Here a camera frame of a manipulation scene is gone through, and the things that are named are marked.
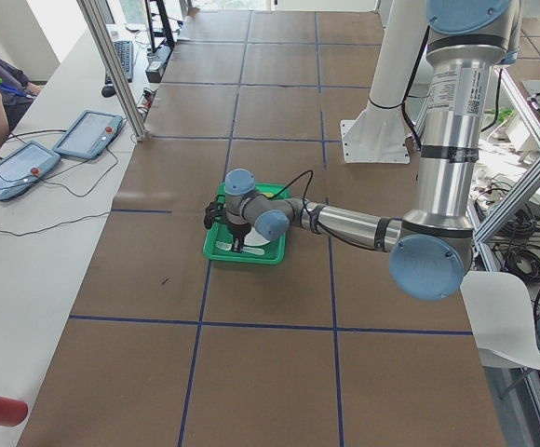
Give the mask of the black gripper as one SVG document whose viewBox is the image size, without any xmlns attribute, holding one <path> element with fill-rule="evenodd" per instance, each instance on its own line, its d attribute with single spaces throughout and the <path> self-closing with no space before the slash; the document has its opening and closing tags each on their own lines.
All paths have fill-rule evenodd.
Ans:
<svg viewBox="0 0 540 447">
<path fill-rule="evenodd" d="M 231 246 L 232 252 L 243 252 L 245 246 L 245 236 L 250 232 L 249 223 L 231 223 L 226 224 L 229 232 L 233 235 Z"/>
</svg>

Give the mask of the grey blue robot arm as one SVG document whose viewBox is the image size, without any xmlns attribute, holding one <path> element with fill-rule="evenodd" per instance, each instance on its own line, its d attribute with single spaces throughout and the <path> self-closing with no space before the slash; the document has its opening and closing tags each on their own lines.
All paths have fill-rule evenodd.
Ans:
<svg viewBox="0 0 540 447">
<path fill-rule="evenodd" d="M 497 65 L 517 58 L 518 1 L 397 1 L 390 11 L 366 108 L 342 122 L 349 162 L 402 163 L 402 109 L 420 60 L 432 67 L 419 171 L 411 210 L 399 219 L 265 196 L 246 169 L 230 171 L 224 201 L 207 208 L 206 224 L 225 224 L 242 251 L 256 231 L 269 241 L 291 226 L 389 254 L 389 271 L 407 294 L 439 300 L 455 293 L 472 264 L 466 217 L 479 158 L 487 87 Z"/>
</svg>

